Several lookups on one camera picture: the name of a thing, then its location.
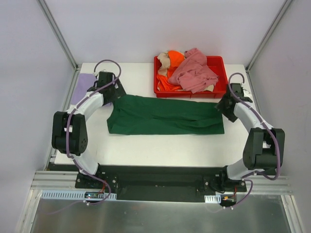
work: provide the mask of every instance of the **pink cloth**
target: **pink cloth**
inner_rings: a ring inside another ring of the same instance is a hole
[[[175,70],[168,82],[181,85],[185,91],[196,93],[204,91],[209,85],[216,85],[218,75],[208,66],[207,58],[197,48],[185,52],[185,60]]]

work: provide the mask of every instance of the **purple towel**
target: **purple towel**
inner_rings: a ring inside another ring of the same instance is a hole
[[[70,104],[76,105],[86,95],[87,90],[94,85],[96,77],[93,74],[79,74],[77,85],[73,91]]]

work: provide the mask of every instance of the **white table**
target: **white table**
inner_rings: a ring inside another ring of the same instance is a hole
[[[83,63],[81,73],[93,73],[96,63]],[[120,63],[120,80],[127,94],[156,97],[153,92],[152,63]],[[103,63],[98,70],[118,74],[115,64]],[[244,88],[251,92],[243,65],[225,65],[227,77],[234,72],[245,76]],[[233,82],[241,83],[236,76]],[[220,99],[185,99],[218,102]],[[88,149],[101,165],[126,166],[205,166],[223,167],[242,158],[248,133],[240,120],[224,119],[225,133],[221,135],[113,135],[106,120],[113,106],[98,109],[87,121]],[[57,153],[56,164],[73,164],[65,154]]]

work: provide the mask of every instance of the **green towel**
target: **green towel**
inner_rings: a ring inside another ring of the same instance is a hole
[[[223,117],[215,105],[126,95],[114,101],[108,130],[125,135],[224,134]]]

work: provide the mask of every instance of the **red plastic tray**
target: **red plastic tray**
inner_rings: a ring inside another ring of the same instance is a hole
[[[214,87],[213,92],[201,91],[197,93],[191,93],[190,91],[159,91],[157,89],[158,79],[156,78],[157,71],[161,67],[161,62],[155,57],[155,70],[154,70],[154,92],[158,98],[222,98],[226,93],[226,88],[228,85],[228,79],[225,74],[225,66],[223,58],[220,56],[207,56],[208,67],[219,75],[218,82]]]

